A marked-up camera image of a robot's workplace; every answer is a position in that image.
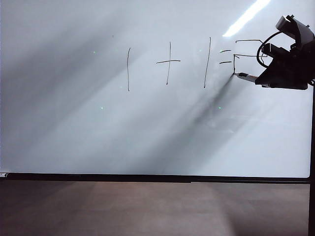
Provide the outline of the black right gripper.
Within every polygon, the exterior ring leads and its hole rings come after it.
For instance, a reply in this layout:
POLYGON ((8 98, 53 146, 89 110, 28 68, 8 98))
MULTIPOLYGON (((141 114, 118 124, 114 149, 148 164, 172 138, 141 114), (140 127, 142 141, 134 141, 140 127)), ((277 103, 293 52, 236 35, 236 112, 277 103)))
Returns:
POLYGON ((266 88, 308 88, 308 74, 315 73, 315 43, 309 42, 290 51, 267 43, 262 52, 272 58, 267 68, 255 80, 256 85, 266 88))

